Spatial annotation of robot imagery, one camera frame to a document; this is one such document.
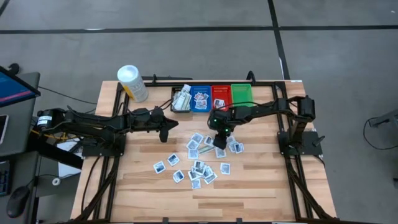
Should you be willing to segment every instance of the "computer mouse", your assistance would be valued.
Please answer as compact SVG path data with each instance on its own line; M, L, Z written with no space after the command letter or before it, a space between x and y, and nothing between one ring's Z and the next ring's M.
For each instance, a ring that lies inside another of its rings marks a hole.
M17 218L25 210L26 201L29 198L30 190L26 186L18 187L13 191L7 203L7 215L10 218Z

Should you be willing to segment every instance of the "computer screen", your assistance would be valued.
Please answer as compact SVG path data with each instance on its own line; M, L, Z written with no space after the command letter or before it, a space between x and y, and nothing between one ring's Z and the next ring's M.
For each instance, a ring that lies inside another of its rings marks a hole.
M0 72L0 107L33 98L36 94L22 82Z

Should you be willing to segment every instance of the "keyboard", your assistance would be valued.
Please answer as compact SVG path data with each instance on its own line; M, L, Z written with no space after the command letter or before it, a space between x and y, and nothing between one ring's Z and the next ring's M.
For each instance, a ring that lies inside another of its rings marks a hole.
M0 161L0 197L9 195L11 191L10 161Z

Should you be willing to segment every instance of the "red tray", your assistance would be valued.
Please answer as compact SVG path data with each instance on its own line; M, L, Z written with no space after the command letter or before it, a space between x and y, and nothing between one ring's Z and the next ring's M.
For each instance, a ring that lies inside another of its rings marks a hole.
M232 94L231 94L231 86L229 85L213 85L211 86L211 104L213 105L213 109L216 109L214 106L214 100L224 100L225 105L229 105L232 103ZM228 110L229 106L222 108L221 110Z

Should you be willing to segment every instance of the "blue tray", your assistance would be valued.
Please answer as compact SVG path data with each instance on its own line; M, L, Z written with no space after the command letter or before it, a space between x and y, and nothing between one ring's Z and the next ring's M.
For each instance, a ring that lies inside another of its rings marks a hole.
M207 95L209 95L209 97L207 98L207 109L201 110L195 108L196 102L194 97L197 93L206 93ZM211 102L211 86L191 86L191 96L191 110L193 112L206 113L211 110L211 106L213 105L213 103Z

